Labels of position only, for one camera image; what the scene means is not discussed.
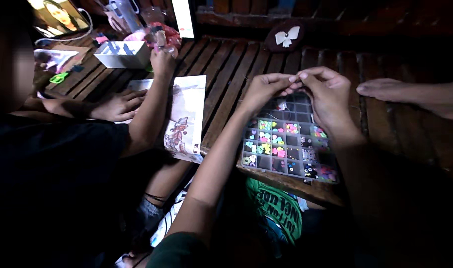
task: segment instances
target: white box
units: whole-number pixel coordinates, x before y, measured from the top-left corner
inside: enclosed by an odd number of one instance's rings
[[[107,68],[144,69],[150,62],[150,49],[144,41],[107,41],[94,56]]]

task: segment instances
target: bead organizer box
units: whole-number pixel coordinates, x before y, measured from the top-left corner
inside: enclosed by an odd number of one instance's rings
[[[314,123],[306,94],[270,101],[244,131],[242,164],[274,173],[338,183],[335,156]]]

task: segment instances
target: white bow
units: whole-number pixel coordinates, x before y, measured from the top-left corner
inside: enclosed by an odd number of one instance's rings
[[[278,32],[275,34],[276,37],[276,45],[283,43],[283,47],[287,48],[289,45],[292,44],[291,40],[298,38],[298,33],[300,32],[299,26],[294,26],[289,29],[288,33],[285,32]]]

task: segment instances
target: woman on screen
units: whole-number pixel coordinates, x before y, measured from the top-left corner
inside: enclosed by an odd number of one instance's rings
[[[58,30],[64,33],[70,33],[88,27],[80,18],[69,15],[59,3],[53,0],[44,0],[43,4],[49,13],[60,22],[60,25],[57,27]]]

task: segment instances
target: foot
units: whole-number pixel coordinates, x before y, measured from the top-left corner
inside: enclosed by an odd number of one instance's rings
[[[383,78],[357,87],[361,95],[382,101],[413,103],[448,119],[453,119],[453,83],[414,84]]]

